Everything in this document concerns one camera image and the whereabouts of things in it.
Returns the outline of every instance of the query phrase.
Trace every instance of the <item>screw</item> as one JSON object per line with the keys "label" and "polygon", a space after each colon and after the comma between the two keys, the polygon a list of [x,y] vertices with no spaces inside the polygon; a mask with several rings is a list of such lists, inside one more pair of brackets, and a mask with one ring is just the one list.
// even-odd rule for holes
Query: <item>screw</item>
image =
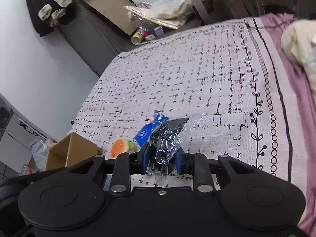
{"label": "screw", "polygon": [[158,194],[159,194],[159,195],[166,195],[167,192],[166,192],[166,191],[159,191]]}
{"label": "screw", "polygon": [[202,185],[198,186],[197,190],[199,192],[206,193],[206,192],[213,191],[213,187],[208,185],[208,184],[202,184]]}
{"label": "screw", "polygon": [[116,184],[111,187],[111,190],[115,193],[126,191],[126,187],[122,184]]}

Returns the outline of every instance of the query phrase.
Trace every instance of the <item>beige cloth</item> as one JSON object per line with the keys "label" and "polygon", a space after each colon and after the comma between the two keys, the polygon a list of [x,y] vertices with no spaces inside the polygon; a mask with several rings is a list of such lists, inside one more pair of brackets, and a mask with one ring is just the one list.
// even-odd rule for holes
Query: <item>beige cloth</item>
{"label": "beige cloth", "polygon": [[281,39],[281,47],[287,58],[304,67],[314,101],[316,101],[316,46],[312,43],[312,39],[315,35],[316,21],[299,20],[288,26]]}

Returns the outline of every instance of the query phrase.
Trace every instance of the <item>brown box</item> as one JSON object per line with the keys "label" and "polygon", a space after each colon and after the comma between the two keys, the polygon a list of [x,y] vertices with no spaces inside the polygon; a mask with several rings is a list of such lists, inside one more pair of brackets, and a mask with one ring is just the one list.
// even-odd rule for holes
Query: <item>brown box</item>
{"label": "brown box", "polygon": [[73,166],[100,152],[101,149],[95,143],[76,133],[70,133],[49,150],[45,171]]}

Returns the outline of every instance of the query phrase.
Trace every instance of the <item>orange object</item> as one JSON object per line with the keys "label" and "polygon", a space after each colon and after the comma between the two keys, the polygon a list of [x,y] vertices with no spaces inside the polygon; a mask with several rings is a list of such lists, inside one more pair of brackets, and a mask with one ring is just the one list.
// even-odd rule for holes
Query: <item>orange object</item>
{"label": "orange object", "polygon": [[119,154],[123,152],[127,152],[130,149],[130,145],[127,140],[120,138],[117,139],[111,148],[111,156],[112,158],[116,158]]}

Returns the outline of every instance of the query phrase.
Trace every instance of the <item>pink tablecloth edge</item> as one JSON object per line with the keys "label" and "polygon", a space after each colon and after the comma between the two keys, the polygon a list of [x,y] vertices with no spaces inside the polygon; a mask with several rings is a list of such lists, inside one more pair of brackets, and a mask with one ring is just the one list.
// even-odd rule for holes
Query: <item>pink tablecloth edge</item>
{"label": "pink tablecloth edge", "polygon": [[286,74],[292,89],[296,93],[298,110],[301,116],[301,124],[304,141],[308,155],[307,162],[307,207],[306,216],[299,224],[299,228],[308,235],[316,237],[316,109],[312,98],[309,82],[302,67],[291,63],[281,48],[281,37],[285,28],[290,25],[293,15],[272,13],[260,17],[264,26],[278,26],[277,28],[266,28],[283,62]]}

